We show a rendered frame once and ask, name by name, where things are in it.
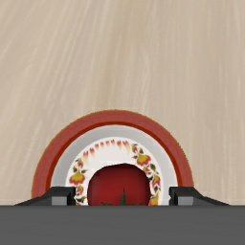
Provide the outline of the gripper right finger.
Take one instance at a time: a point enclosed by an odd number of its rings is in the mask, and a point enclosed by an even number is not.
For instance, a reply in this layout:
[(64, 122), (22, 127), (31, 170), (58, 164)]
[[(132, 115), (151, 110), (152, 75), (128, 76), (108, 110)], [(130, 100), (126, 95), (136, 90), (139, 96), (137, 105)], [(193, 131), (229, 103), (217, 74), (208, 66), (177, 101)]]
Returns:
[(194, 187), (170, 187), (168, 195), (171, 206), (226, 206), (226, 203), (203, 196)]

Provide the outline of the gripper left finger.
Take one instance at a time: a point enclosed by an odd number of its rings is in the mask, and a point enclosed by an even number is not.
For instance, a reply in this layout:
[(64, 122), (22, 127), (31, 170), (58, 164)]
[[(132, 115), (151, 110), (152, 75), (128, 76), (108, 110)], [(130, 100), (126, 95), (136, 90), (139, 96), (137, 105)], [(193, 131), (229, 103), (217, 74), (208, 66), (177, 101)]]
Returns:
[(51, 187), (43, 195), (18, 203), (18, 206), (74, 206), (74, 187)]

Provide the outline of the red tomato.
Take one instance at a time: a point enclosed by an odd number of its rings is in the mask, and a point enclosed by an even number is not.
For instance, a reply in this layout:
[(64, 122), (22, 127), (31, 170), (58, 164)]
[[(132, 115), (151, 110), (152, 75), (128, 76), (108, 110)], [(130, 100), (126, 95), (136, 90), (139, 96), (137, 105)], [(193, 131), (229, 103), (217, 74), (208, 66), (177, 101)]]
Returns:
[(149, 181), (145, 173), (130, 164), (99, 169), (89, 181), (89, 206), (147, 206), (150, 199)]

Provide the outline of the red rimmed floral plate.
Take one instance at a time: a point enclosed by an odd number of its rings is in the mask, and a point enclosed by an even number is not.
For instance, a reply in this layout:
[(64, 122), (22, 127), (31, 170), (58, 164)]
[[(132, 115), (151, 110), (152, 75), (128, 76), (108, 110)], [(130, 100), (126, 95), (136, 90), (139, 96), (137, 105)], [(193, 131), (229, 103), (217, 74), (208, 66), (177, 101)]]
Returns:
[(82, 117), (62, 129), (37, 165), (32, 197), (51, 187), (74, 187), (76, 205), (87, 206), (90, 179), (101, 168), (130, 164), (150, 187), (148, 206), (166, 205), (170, 187), (191, 187), (188, 159), (171, 134), (141, 114), (108, 110)]

